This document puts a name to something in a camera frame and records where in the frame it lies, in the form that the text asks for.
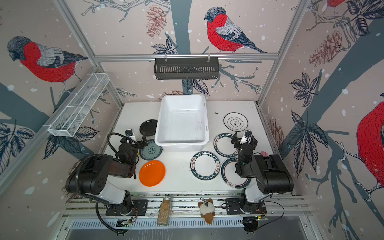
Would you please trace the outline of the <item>white plate black line emblem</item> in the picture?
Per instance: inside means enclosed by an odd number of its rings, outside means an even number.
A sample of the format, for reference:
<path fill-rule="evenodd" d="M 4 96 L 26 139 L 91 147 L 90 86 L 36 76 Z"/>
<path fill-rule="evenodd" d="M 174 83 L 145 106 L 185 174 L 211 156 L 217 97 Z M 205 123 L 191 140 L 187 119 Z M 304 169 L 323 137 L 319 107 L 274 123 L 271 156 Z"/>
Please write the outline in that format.
<path fill-rule="evenodd" d="M 242 132 L 248 128 L 248 119 L 236 112 L 228 113 L 223 118 L 223 123 L 227 129 L 233 132 Z"/>

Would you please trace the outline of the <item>green red rim plate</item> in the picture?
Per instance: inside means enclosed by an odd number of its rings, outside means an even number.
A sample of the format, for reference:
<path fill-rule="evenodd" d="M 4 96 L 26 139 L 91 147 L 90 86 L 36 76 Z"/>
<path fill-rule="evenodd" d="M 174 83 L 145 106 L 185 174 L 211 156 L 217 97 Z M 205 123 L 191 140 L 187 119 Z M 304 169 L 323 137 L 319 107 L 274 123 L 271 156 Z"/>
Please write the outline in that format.
<path fill-rule="evenodd" d="M 246 188 L 252 181 L 251 178 L 241 178 L 236 173 L 237 158 L 230 158 L 224 161 L 221 166 L 221 176 L 226 185 L 233 189 Z"/>

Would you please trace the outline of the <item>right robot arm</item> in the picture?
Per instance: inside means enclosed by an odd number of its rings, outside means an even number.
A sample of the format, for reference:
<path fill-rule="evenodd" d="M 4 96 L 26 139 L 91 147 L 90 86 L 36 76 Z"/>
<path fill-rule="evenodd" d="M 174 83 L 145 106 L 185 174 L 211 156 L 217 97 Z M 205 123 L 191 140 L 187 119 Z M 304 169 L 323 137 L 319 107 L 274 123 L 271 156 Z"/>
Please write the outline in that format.
<path fill-rule="evenodd" d="M 279 155 L 264 157 L 255 153 L 258 141 L 254 136 L 232 137 L 231 143 L 238 150 L 235 169 L 244 179 L 255 179 L 256 183 L 244 188 L 240 196 L 240 209 L 250 214 L 259 208 L 264 199 L 273 194 L 292 192 L 294 181 Z"/>

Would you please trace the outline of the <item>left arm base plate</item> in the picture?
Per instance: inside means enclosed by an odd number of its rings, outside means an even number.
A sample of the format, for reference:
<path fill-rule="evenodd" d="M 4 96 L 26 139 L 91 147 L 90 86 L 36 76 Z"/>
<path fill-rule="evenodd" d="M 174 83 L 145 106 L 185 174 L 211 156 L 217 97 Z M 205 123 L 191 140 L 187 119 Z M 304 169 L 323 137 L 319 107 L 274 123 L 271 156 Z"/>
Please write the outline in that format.
<path fill-rule="evenodd" d="M 129 200 L 119 205 L 107 205 L 106 216 L 145 216 L 148 207 L 148 200 Z"/>

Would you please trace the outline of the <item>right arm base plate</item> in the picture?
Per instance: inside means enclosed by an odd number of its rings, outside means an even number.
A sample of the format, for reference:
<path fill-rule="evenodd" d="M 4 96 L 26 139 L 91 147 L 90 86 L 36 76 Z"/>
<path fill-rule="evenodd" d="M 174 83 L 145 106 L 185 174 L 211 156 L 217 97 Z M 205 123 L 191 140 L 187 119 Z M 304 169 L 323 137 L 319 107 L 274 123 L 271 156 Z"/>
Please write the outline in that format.
<path fill-rule="evenodd" d="M 266 215 L 264 203 L 249 203 L 240 198 L 225 199 L 223 204 L 228 215 Z"/>

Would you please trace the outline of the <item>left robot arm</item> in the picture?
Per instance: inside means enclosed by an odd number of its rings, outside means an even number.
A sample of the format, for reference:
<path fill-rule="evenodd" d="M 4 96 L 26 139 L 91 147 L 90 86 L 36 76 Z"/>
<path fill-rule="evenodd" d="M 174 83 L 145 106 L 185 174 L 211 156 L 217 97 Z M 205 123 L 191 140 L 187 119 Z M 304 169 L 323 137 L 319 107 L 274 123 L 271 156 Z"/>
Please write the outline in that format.
<path fill-rule="evenodd" d="M 127 130 L 125 135 L 109 133 L 107 144 L 115 155 L 84 157 L 68 177 L 66 191 L 102 203 L 110 210 L 130 213 L 135 207 L 131 194 L 109 182 L 108 177 L 137 178 L 139 150 L 146 147 L 148 141 L 145 135 L 138 142 L 132 136 L 131 130 Z"/>

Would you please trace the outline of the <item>small green rim plate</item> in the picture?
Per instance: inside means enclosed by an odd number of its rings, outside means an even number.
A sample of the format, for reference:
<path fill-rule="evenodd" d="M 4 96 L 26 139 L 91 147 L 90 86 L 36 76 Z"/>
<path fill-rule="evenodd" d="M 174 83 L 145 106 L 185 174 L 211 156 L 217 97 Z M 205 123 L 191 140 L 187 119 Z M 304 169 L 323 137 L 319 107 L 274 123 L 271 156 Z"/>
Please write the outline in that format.
<path fill-rule="evenodd" d="M 238 155 L 238 149 L 231 143 L 232 138 L 233 135 L 229 133 L 222 133 L 215 137 L 214 149 L 217 154 L 225 158 L 234 158 Z"/>

